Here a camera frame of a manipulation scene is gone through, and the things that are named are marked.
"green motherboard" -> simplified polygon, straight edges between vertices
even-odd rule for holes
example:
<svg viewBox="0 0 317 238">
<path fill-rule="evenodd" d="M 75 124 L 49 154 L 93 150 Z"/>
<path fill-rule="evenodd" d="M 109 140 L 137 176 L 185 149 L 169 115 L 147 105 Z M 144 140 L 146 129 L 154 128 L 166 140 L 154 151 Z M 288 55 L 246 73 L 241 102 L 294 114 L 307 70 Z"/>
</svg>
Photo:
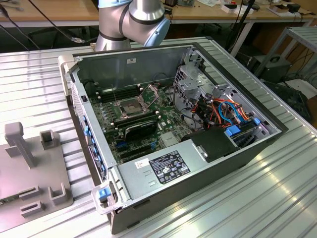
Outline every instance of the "green motherboard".
<svg viewBox="0 0 317 238">
<path fill-rule="evenodd" d="M 141 108 L 136 105 L 138 104 L 137 100 L 140 101 L 140 96 L 121 99 L 120 107 L 116 106 L 119 100 L 102 102 L 98 98 L 90 99 L 112 154 L 119 164 L 176 144 L 180 142 L 183 136 L 193 132 L 183 120 L 181 114 L 174 108 L 171 102 L 172 95 L 166 92 L 166 88 L 164 90 L 154 87 L 157 90 L 157 95 L 150 89 L 144 90 L 141 100 L 143 100 L 144 105 L 149 105 L 146 107 L 146 111 L 157 113 L 158 119 L 155 122 L 155 131 L 131 141 L 125 141 L 124 139 L 126 128 L 115 128 L 113 122 L 115 120 L 123 121 L 123 113 L 129 113 L 131 118 L 145 113 L 142 111 L 145 110 L 144 107 Z"/>
</svg>

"power supply label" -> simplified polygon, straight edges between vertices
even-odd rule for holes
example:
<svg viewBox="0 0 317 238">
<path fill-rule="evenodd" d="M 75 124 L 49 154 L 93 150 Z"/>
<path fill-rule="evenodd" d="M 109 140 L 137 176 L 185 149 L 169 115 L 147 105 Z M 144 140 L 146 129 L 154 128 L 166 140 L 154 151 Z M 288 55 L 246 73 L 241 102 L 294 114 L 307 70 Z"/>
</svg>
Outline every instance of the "power supply label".
<svg viewBox="0 0 317 238">
<path fill-rule="evenodd" d="M 190 172 L 177 150 L 149 162 L 161 184 L 171 182 Z"/>
</svg>

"aluminum table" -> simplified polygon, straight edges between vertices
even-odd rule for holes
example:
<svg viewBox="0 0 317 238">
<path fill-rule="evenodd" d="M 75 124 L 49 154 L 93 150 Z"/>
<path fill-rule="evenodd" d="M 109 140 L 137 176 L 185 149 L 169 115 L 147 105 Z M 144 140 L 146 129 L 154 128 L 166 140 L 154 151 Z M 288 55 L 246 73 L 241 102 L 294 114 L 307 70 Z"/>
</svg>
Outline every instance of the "aluminum table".
<svg viewBox="0 0 317 238">
<path fill-rule="evenodd" d="M 216 42 L 198 42 L 289 131 L 245 167 L 112 236 L 94 208 L 93 181 L 74 129 L 59 76 L 59 55 L 90 47 L 0 55 L 0 143 L 3 125 L 21 121 L 25 138 L 51 128 L 61 135 L 73 205 L 0 234 L 0 237 L 317 237 L 317 131 Z M 217 71 L 207 72 L 219 83 Z"/>
</svg>

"metal rack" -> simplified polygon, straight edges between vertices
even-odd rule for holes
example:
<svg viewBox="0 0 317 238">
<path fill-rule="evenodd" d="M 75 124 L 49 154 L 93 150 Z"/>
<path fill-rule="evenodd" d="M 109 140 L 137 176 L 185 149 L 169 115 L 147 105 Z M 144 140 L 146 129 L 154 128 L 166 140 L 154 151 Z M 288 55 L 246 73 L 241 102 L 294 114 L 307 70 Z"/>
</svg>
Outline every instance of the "metal rack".
<svg viewBox="0 0 317 238">
<path fill-rule="evenodd" d="M 287 36 L 292 37 L 293 40 L 282 53 L 282 57 L 285 58 L 297 42 L 301 43 L 311 51 L 315 53 L 317 52 L 317 27 L 287 27 L 284 29 L 280 37 L 277 39 L 271 50 L 266 55 L 265 59 L 262 61 L 256 72 L 254 73 L 255 76 L 259 76 L 262 73 L 266 64 L 269 62 L 273 54 L 277 51 L 277 49 L 284 42 Z M 313 65 L 307 70 L 304 78 L 306 78 L 316 67 L 317 61 L 313 63 Z"/>
</svg>

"gray robot arm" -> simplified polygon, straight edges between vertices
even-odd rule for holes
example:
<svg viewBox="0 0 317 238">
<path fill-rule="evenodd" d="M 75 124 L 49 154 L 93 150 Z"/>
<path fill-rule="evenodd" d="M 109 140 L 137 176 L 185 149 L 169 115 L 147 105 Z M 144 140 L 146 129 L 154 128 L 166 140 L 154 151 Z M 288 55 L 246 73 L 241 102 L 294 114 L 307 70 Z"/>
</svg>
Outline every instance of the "gray robot arm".
<svg viewBox="0 0 317 238">
<path fill-rule="evenodd" d="M 160 0 L 99 0 L 98 7 L 96 51 L 130 48 L 129 39 L 156 46 L 169 29 Z"/>
</svg>

